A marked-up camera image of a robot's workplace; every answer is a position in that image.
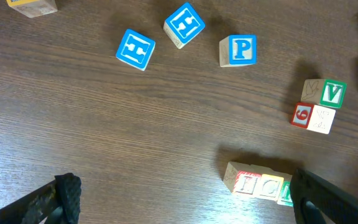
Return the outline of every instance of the yellow block face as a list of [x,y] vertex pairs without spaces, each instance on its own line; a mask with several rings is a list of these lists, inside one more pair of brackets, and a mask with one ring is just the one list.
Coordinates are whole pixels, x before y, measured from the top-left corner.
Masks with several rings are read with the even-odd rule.
[[20,5],[35,2],[35,1],[38,1],[38,0],[6,0],[7,4],[11,7],[20,6]]
[[263,174],[256,188],[257,192],[255,196],[262,199],[277,201],[280,196],[283,182],[283,177]]

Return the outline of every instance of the red number 6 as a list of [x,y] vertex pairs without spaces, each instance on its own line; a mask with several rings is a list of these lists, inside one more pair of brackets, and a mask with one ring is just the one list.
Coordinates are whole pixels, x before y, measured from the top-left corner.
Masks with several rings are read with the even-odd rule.
[[304,120],[304,119],[308,118],[308,116],[309,116],[309,113],[307,110],[303,110],[303,111],[298,110],[296,112],[296,118],[298,118],[299,120]]

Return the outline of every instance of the stacked blocks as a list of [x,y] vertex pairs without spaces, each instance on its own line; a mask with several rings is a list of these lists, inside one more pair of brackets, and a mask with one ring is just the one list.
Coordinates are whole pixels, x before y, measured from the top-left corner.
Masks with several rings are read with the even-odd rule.
[[187,2],[165,20],[163,29],[176,47],[181,49],[204,28],[204,21]]
[[6,0],[7,4],[28,18],[57,12],[55,0]]
[[303,85],[301,102],[341,108],[346,92],[346,83],[336,80],[312,79]]
[[257,38],[252,34],[230,35],[219,43],[221,67],[236,67],[257,63]]
[[297,103],[291,120],[291,124],[328,134],[334,121],[335,110],[310,103]]
[[292,176],[268,167],[229,162],[223,182],[233,195],[273,200],[292,206],[289,183]]
[[346,83],[336,80],[306,80],[301,103],[295,106],[291,124],[310,131],[329,134],[336,113],[331,108],[342,107],[346,86]]
[[155,47],[154,40],[128,29],[118,48],[116,57],[122,62],[144,71]]

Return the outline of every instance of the wooden table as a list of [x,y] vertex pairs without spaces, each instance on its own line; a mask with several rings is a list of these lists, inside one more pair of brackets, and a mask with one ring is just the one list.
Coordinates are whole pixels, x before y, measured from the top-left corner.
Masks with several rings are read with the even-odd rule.
[[[80,223],[294,223],[233,197],[229,161],[302,166],[358,197],[358,1],[190,1],[206,23],[178,50],[183,1],[57,0],[28,19],[0,1],[0,208],[73,172]],[[156,41],[145,72],[115,58],[126,29]],[[258,63],[218,43],[256,34]],[[348,83],[329,135],[291,126],[307,78]]]

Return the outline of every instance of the animal drawing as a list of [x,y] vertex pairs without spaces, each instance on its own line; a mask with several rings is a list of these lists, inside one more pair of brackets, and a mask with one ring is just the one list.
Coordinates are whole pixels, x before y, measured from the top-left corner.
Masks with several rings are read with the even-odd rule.
[[318,81],[314,81],[313,84],[311,84],[311,82],[309,81],[306,84],[306,90],[305,90],[306,95],[302,97],[302,100],[306,100],[308,98],[314,97],[318,91],[317,85],[318,85]]
[[226,174],[224,175],[224,180],[230,180],[230,183],[236,178],[237,172],[232,167],[231,170],[227,170]]

